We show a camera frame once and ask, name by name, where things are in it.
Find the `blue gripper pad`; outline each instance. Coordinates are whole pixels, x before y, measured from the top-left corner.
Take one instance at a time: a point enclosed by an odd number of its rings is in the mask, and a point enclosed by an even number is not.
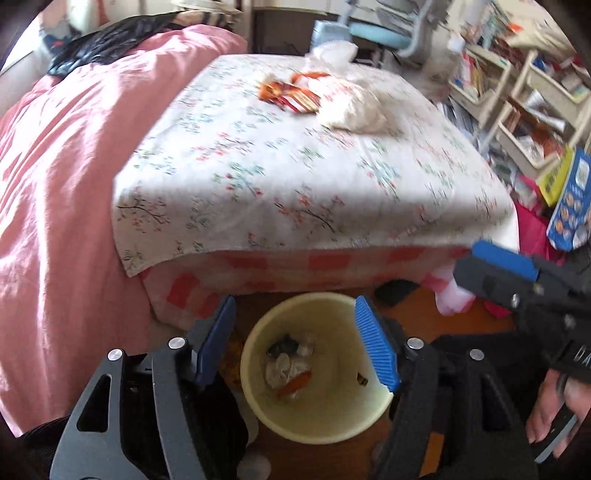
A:
[[[534,266],[531,258],[505,250],[484,240],[474,244],[472,255],[503,270],[513,272],[526,280],[535,282],[540,275],[540,271]]]
[[[355,300],[355,323],[379,382],[395,392],[400,386],[398,362],[394,346],[384,333],[382,316],[371,305],[371,300],[360,296]]]
[[[234,297],[226,297],[213,314],[213,325],[197,356],[198,372],[195,383],[200,387],[213,383],[235,321],[236,300]]]

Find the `pink blanket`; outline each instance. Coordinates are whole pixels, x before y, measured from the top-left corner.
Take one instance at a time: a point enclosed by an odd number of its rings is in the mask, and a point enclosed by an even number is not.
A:
[[[245,50],[205,25],[159,34],[112,65],[44,77],[0,121],[0,409],[15,433],[68,413],[110,349],[147,348],[112,180],[202,68]]]

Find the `hand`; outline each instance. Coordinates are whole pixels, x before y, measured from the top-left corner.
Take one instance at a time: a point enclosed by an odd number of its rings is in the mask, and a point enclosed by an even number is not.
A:
[[[544,383],[540,386],[538,400],[525,425],[525,432],[530,443],[540,442],[548,435],[552,421],[562,408],[562,399],[556,391],[556,384],[560,373],[549,370]],[[570,441],[579,431],[581,422],[585,419],[591,408],[591,385],[578,382],[569,378],[564,388],[564,403],[577,416],[579,421],[554,449],[554,456],[558,458],[568,447]]]

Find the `pink checkered cloth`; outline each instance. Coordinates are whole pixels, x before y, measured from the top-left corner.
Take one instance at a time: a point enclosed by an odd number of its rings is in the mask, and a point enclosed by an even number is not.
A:
[[[213,313],[220,296],[378,287],[404,278],[432,289],[442,314],[468,309],[473,296],[452,276],[466,248],[365,248],[186,255],[140,273],[161,322],[187,330]]]

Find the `white floral cloth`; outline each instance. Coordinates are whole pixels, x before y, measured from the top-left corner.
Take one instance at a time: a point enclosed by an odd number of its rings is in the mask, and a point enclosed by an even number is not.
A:
[[[261,102],[301,57],[215,60],[168,107],[113,189],[129,276],[182,255],[418,245],[518,249],[514,205],[462,134],[394,74],[351,65],[379,92],[388,128],[356,135]]]

